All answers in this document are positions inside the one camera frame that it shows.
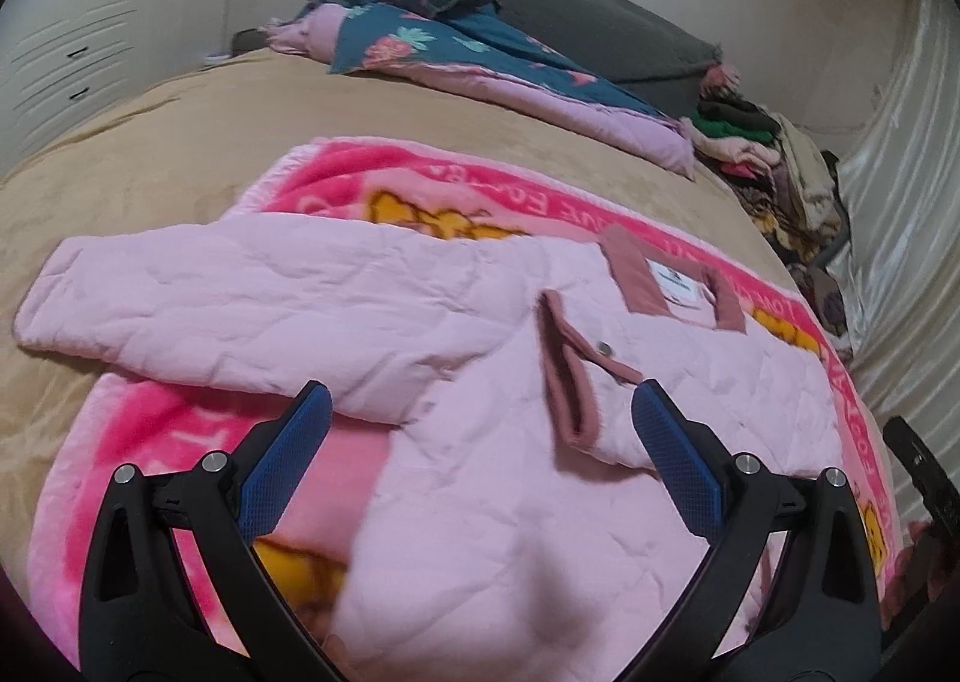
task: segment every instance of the curtain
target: curtain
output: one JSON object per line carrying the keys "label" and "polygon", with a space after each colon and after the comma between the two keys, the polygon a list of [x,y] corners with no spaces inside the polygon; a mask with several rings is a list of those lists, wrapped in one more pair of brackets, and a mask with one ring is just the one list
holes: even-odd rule
{"label": "curtain", "polygon": [[[853,380],[877,422],[901,414],[960,477],[960,11],[910,0],[891,83],[837,168],[851,242],[832,263]],[[901,518],[923,516],[894,464]]]}

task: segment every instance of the blue gripper pad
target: blue gripper pad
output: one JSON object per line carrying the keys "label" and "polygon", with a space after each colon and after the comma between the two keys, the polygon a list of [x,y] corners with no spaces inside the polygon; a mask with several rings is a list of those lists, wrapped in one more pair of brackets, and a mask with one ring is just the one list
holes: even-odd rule
{"label": "blue gripper pad", "polygon": [[685,431],[690,423],[654,380],[637,385],[631,414],[686,529],[715,543],[723,530],[723,489]]}
{"label": "blue gripper pad", "polygon": [[309,393],[294,404],[286,412],[289,414],[286,425],[240,488],[237,527],[247,543],[274,532],[296,486],[330,430],[333,400],[322,384],[314,383]]}

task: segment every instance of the quilted jacket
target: quilted jacket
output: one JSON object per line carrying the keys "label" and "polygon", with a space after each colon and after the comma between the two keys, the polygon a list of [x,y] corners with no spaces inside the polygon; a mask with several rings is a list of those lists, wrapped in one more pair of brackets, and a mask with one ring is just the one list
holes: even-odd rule
{"label": "quilted jacket", "polygon": [[840,463],[817,357],[623,228],[437,241],[253,214],[70,238],[14,327],[157,380],[293,396],[315,378],[395,426],[333,621],[366,682],[617,676],[706,551],[632,430],[643,377],[773,471]]}

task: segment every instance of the beige bedspread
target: beige bedspread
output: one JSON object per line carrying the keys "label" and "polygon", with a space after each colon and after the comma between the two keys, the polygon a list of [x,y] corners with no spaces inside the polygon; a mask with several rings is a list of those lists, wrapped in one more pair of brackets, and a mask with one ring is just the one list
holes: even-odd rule
{"label": "beige bedspread", "polygon": [[43,479],[102,370],[14,346],[13,313],[43,260],[66,236],[211,221],[290,147],[319,134],[401,137],[541,171],[704,238],[792,286],[706,168],[690,182],[510,110],[400,81],[330,76],[316,62],[269,51],[166,82],[0,182],[0,562],[21,593]]}

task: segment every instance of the screw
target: screw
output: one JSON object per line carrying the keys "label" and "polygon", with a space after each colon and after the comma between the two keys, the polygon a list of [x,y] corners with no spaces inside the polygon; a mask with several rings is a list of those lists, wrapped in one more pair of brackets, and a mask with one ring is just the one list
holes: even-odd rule
{"label": "screw", "polygon": [[741,474],[755,474],[760,471],[760,460],[753,455],[738,455],[734,463],[736,463],[736,470]]}
{"label": "screw", "polygon": [[834,487],[843,487],[847,483],[847,475],[839,468],[827,468],[827,481]]}
{"label": "screw", "polygon": [[113,472],[113,481],[117,484],[126,484],[133,479],[133,476],[136,476],[136,468],[133,468],[130,463],[127,463]]}
{"label": "screw", "polygon": [[217,471],[223,471],[227,465],[227,455],[224,452],[210,452],[203,457],[203,469],[210,474],[216,474]]}

